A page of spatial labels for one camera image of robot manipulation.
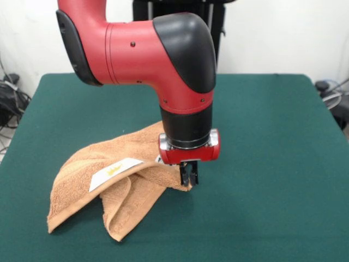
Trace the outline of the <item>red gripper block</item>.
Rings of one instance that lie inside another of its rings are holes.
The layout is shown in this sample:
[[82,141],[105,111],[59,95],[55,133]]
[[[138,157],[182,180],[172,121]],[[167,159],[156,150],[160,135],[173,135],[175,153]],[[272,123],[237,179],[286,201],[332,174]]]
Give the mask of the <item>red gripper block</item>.
[[221,149],[220,134],[217,129],[212,129],[209,133],[208,142],[198,148],[182,149],[171,146],[167,141],[165,133],[159,135],[159,157],[164,164],[179,165],[181,185],[189,185],[189,175],[186,170],[189,161],[191,165],[190,183],[192,186],[198,185],[198,163],[197,161],[213,161],[218,159]]

